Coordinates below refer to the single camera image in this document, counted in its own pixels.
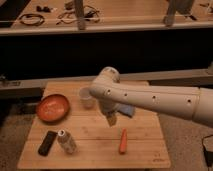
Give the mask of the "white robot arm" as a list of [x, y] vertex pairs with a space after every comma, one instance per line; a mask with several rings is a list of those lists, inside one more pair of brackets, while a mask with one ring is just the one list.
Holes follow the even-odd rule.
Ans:
[[213, 128], [213, 89], [122, 84], [119, 72], [105, 67], [89, 91], [105, 116], [113, 115], [119, 104], [126, 104]]

